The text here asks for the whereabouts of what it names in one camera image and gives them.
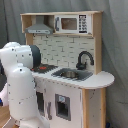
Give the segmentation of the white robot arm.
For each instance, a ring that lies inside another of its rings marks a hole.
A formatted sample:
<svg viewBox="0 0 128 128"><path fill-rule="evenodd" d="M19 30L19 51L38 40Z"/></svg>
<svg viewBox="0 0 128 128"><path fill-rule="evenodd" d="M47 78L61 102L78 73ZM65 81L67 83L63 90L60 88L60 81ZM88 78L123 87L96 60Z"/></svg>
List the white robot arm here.
<svg viewBox="0 0 128 128"><path fill-rule="evenodd" d="M0 49L0 73L7 83L0 93L3 105L9 105L10 119L2 128L50 128L48 120L38 110L36 85L31 69L41 63L36 45L9 42Z"/></svg>

